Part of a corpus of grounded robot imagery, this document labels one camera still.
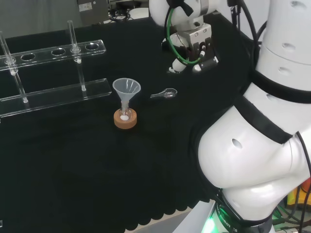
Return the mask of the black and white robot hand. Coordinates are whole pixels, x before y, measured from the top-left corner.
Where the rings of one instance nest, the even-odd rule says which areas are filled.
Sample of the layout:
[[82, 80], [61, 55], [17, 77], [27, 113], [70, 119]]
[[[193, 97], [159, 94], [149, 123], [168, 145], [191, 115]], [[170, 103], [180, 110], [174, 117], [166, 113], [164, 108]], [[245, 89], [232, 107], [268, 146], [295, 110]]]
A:
[[188, 68], [193, 73], [201, 73], [219, 63], [212, 41], [211, 25], [203, 23], [188, 31], [169, 26], [165, 34], [162, 47], [166, 47], [175, 56], [169, 72], [181, 73]]

